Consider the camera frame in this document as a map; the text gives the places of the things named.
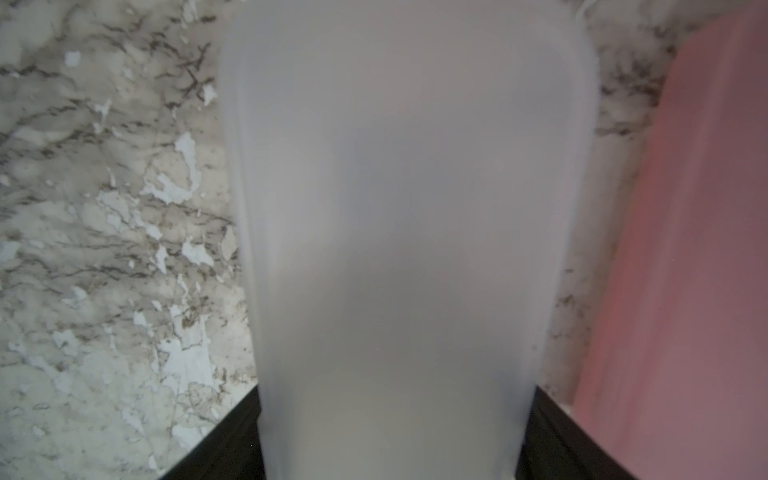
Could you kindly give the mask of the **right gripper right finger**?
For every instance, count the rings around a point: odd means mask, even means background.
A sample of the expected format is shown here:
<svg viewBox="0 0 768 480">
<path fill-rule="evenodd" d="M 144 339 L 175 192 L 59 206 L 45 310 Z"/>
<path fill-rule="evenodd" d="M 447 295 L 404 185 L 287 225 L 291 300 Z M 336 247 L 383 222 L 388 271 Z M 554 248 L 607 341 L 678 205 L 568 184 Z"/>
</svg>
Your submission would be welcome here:
<svg viewBox="0 0 768 480">
<path fill-rule="evenodd" d="M 514 478 L 631 480 L 549 395 L 537 388 Z"/>
</svg>

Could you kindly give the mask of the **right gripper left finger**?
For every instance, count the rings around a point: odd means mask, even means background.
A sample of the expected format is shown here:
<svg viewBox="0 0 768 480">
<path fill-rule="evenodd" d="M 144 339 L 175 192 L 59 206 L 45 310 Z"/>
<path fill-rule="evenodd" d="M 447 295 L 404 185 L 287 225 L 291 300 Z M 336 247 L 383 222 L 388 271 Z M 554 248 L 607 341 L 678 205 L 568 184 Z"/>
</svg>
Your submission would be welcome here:
<svg viewBox="0 0 768 480">
<path fill-rule="evenodd" d="M 161 480 L 264 480 L 257 421 L 261 413 L 254 387 Z"/>
</svg>

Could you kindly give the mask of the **pink case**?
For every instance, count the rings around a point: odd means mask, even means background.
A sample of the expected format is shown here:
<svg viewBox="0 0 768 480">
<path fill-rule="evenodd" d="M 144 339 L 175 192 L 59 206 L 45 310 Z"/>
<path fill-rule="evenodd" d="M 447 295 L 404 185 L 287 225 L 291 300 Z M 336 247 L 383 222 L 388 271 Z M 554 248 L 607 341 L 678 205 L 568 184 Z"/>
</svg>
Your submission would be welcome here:
<svg viewBox="0 0 768 480">
<path fill-rule="evenodd" d="M 639 479 L 767 475 L 767 5 L 667 74 L 572 414 Z"/>
</svg>

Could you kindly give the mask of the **clear case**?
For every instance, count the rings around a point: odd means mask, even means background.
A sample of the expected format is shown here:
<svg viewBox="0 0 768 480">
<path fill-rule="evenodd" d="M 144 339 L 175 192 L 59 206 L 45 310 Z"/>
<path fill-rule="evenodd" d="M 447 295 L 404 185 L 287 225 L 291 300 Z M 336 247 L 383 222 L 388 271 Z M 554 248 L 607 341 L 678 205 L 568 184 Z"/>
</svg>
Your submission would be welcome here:
<svg viewBox="0 0 768 480">
<path fill-rule="evenodd" d="M 590 154 L 561 1 L 247 1 L 217 78 L 270 479 L 514 476 Z"/>
</svg>

